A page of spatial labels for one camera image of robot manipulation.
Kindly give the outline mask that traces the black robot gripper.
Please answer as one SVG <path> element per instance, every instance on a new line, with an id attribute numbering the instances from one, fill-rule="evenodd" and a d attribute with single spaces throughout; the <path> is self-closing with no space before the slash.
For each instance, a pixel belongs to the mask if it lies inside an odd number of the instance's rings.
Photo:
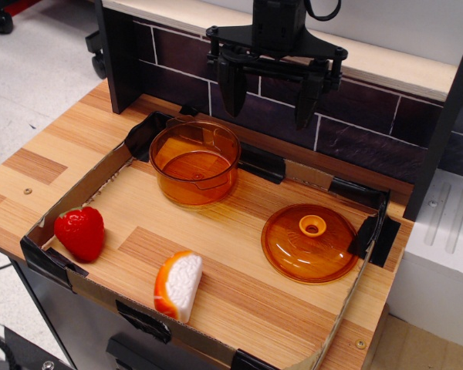
<path id="1" fill-rule="evenodd" d="M 252 24 L 208 28 L 208 61 L 214 65 L 225 111 L 236 117 L 242 110 L 247 73 L 300 80 L 295 120 L 297 130 L 305 129 L 321 95 L 339 88 L 341 65 L 348 56 L 343 47 L 312 35 L 306 18 L 327 22 L 338 15 L 341 4 L 317 15 L 310 1 L 254 1 Z"/>

